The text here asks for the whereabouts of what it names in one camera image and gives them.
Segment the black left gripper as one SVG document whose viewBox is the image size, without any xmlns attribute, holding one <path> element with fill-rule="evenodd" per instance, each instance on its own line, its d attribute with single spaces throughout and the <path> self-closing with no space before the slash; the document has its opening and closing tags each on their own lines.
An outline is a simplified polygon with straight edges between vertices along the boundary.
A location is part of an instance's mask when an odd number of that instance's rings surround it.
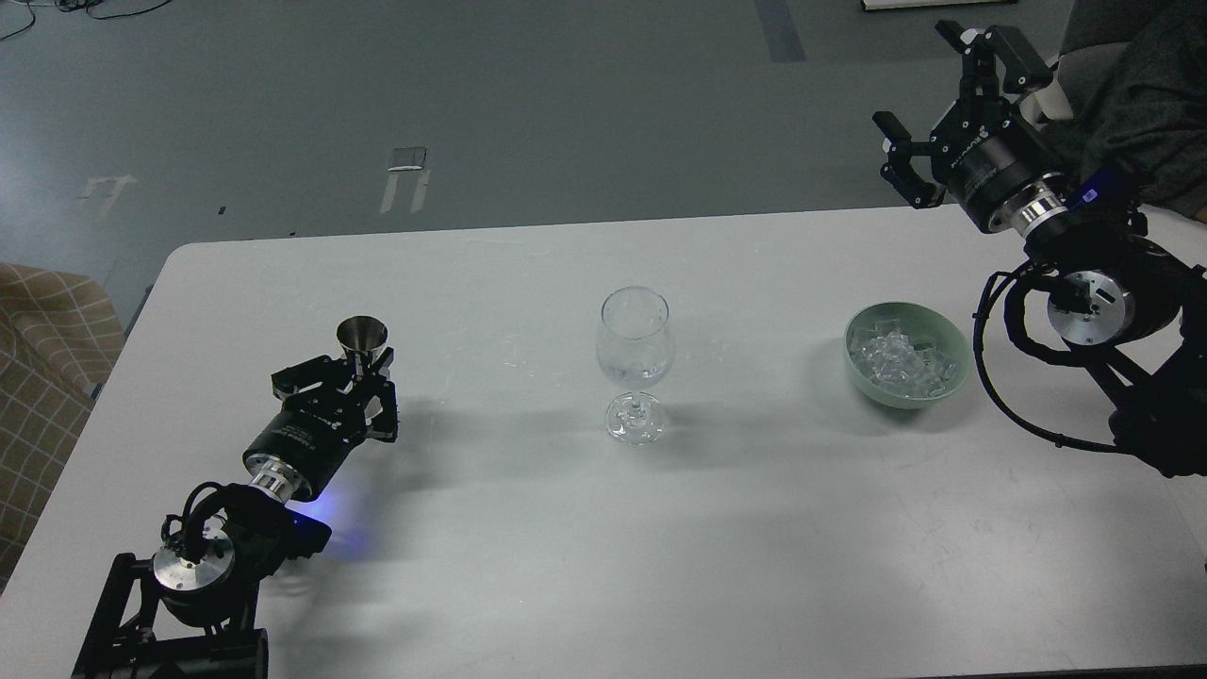
<svg viewBox="0 0 1207 679">
<path fill-rule="evenodd" d="M 348 361 L 331 356 L 316 356 L 273 373 L 273 394 L 286 399 L 241 455 L 247 473 L 253 478 L 274 473 L 284 478 L 291 501 L 313 502 L 365 439 L 397 441 L 398 403 L 391 379 L 381 374 L 363 377 L 371 394 L 367 406 L 349 392 L 307 391 L 340 390 L 351 379 Z"/>
</svg>

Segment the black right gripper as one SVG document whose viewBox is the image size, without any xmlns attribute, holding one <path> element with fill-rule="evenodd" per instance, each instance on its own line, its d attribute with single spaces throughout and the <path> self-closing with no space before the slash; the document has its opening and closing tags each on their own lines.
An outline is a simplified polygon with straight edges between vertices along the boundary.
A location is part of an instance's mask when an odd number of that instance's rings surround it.
<svg viewBox="0 0 1207 679">
<path fill-rule="evenodd" d="M 954 199 L 985 235 L 1031 235 L 1069 212 L 1065 172 L 1013 105 L 1046 89 L 1053 68 L 1018 27 L 939 21 L 935 34 L 961 57 L 957 96 L 931 141 L 914 141 L 891 111 L 871 113 L 885 139 L 880 176 L 914 209 Z M 933 181 L 915 169 L 917 157 L 931 159 Z"/>
</svg>

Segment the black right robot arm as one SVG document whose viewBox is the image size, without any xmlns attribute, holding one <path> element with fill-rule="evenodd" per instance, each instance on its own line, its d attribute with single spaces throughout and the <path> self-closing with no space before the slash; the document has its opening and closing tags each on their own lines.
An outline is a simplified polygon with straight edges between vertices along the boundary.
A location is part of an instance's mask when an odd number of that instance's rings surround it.
<svg viewBox="0 0 1207 679">
<path fill-rule="evenodd" d="M 1205 268 L 1148 238 L 1139 189 L 1115 163 L 1073 182 L 1020 110 L 1053 71 L 1018 27 L 935 23 L 961 57 L 958 94 L 926 141 L 890 111 L 881 176 L 911 207 L 945 197 L 986 235 L 1018 232 L 1026 261 L 984 283 L 973 359 L 984 391 L 1024 431 L 1059 447 L 1132 455 L 1167 478 L 1205 474 Z M 1114 405 L 1109 443 L 1018 416 L 984 365 L 984 327 L 1004 303 L 1007 336 L 1049 365 L 1088 371 Z"/>
</svg>

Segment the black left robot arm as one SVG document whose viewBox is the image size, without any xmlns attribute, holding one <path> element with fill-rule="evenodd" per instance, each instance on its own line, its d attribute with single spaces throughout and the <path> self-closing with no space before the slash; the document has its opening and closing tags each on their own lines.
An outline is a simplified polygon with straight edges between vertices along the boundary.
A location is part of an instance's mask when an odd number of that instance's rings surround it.
<svg viewBox="0 0 1207 679">
<path fill-rule="evenodd" d="M 165 516 L 150 558 L 116 555 L 72 677 L 267 677 L 260 583 L 332 535 L 288 503 L 316 501 L 358 444 L 396 440 L 392 359 L 392 349 L 349 349 L 275 373 L 281 408 L 241 456 L 249 481 L 200 482 Z"/>
</svg>

